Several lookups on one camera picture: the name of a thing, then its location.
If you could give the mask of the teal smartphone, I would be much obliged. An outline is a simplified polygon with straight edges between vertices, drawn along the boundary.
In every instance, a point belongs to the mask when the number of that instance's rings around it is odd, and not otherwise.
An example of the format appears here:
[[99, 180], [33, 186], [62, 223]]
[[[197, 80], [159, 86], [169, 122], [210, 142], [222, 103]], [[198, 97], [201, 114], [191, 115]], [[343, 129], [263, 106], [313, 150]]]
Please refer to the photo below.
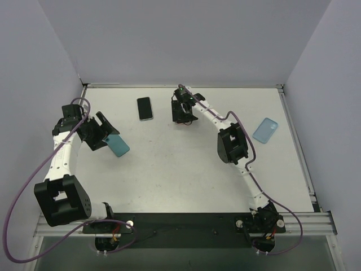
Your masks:
[[130, 147], [119, 134], [110, 134], [104, 142], [118, 158], [130, 151]]

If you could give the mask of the light blue phone case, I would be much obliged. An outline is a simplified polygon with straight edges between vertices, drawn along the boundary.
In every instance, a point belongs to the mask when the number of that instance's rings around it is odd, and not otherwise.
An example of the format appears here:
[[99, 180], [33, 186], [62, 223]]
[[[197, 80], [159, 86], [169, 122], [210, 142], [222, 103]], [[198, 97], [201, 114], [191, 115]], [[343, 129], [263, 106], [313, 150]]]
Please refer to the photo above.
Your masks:
[[268, 117], [264, 118], [258, 128], [252, 134], [253, 139], [266, 144], [278, 128], [278, 123]]

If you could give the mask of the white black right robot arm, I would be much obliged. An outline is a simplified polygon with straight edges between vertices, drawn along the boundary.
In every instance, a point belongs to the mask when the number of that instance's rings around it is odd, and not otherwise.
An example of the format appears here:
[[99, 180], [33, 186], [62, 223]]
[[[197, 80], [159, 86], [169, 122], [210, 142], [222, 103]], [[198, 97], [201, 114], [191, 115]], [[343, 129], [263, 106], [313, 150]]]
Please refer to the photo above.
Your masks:
[[252, 215], [251, 226], [270, 240], [276, 233], [280, 215], [275, 208], [277, 204], [261, 188], [256, 180], [251, 164], [256, 160], [256, 150], [245, 131], [243, 124], [233, 111], [226, 116], [219, 114], [200, 93], [191, 93], [184, 85], [179, 84], [171, 98], [173, 122], [190, 125], [198, 118], [193, 110], [205, 116], [217, 128], [217, 154], [226, 164], [240, 173]]

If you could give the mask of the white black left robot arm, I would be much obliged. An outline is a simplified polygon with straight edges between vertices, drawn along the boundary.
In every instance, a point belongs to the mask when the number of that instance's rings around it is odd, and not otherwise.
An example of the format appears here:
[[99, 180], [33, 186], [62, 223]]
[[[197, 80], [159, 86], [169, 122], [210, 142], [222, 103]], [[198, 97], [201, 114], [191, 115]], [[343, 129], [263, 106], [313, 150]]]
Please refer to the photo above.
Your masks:
[[109, 135], [119, 135], [101, 112], [87, 117], [81, 106], [62, 107], [63, 118], [54, 126], [52, 136], [55, 155], [34, 194], [49, 226], [67, 225], [75, 221], [95, 221], [103, 232], [114, 229], [116, 219], [106, 202], [91, 201], [76, 177], [78, 151], [85, 142], [92, 151], [107, 146]]

